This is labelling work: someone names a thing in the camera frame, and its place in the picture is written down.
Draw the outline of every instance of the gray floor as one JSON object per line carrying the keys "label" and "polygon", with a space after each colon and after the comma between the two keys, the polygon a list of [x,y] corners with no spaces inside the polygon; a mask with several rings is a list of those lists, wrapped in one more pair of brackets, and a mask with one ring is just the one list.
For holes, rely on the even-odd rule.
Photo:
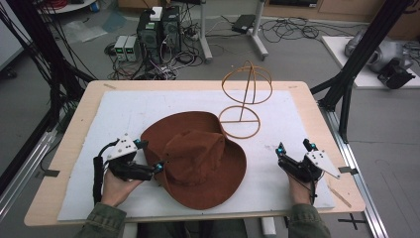
{"label": "gray floor", "polygon": [[[86,25],[93,27],[102,26],[109,16],[110,11],[92,14],[81,10],[63,14],[60,18],[65,24],[74,20],[83,21],[88,17]],[[222,20],[208,20],[207,28]],[[98,78],[106,79],[112,72],[112,64],[103,54],[104,48],[119,35],[134,34],[136,27],[136,21],[126,21],[123,28],[113,33],[71,46]],[[217,26],[217,29],[226,28],[229,26]],[[354,34],[356,30],[346,31]],[[222,79],[232,68],[250,60],[270,71],[274,80],[305,81],[312,87],[340,70],[326,48],[317,41],[283,40],[276,44],[268,43],[263,38],[262,41],[269,52],[264,61],[256,54],[247,37],[208,38],[213,61],[181,69],[177,79]],[[1,173],[49,108],[49,88],[30,59],[22,55],[12,66],[18,72],[18,77],[2,77],[0,80]],[[413,66],[413,70],[420,74],[418,65]],[[324,93],[316,94],[315,98],[322,98]],[[420,234],[420,188],[416,182],[420,174],[419,99],[418,89],[355,89],[353,92],[348,138],[389,237],[419,237]],[[27,209],[40,182],[41,179],[34,175],[8,211],[0,223],[2,237],[71,237],[80,229],[80,226],[27,227],[24,224]],[[354,216],[355,219],[364,220],[361,214]],[[355,229],[352,223],[338,221],[350,219],[350,214],[323,215],[323,218],[333,237],[370,237],[365,224],[358,223],[358,229]],[[286,237],[282,218],[276,217],[275,221],[276,237]],[[249,237],[263,237],[257,219],[247,219],[246,222]]]}

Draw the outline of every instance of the wire hat stand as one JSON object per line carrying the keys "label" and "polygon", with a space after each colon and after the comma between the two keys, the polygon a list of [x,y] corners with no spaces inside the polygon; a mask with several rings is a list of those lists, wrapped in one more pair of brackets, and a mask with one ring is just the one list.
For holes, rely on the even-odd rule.
{"label": "wire hat stand", "polygon": [[[228,92],[225,86],[229,83],[228,81],[241,80],[241,75],[244,73],[248,75],[248,79],[246,81],[247,84],[244,90],[244,96],[239,98],[238,96],[234,96],[232,91]],[[269,91],[265,95],[257,97],[257,88],[263,83],[268,84]],[[219,114],[219,121],[224,125],[223,128],[225,133],[236,139],[252,138],[259,132],[262,121],[259,115],[251,108],[246,107],[246,105],[261,104],[271,97],[271,75],[265,68],[255,66],[247,60],[242,67],[236,68],[223,78],[222,89],[229,98],[241,104],[227,107]],[[237,131],[239,129],[241,132],[244,132],[245,135],[238,135],[238,132],[234,134],[232,133],[233,130],[227,128],[234,128],[237,129]]]}

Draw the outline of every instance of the brown hat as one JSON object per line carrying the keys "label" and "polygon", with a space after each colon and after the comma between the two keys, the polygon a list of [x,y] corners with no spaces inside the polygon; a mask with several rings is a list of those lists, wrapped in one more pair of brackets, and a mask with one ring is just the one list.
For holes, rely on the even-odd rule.
{"label": "brown hat", "polygon": [[165,117],[141,136],[149,165],[167,161],[155,178],[179,203],[208,209],[226,201],[247,169],[242,148],[229,140],[219,119],[208,112]]}

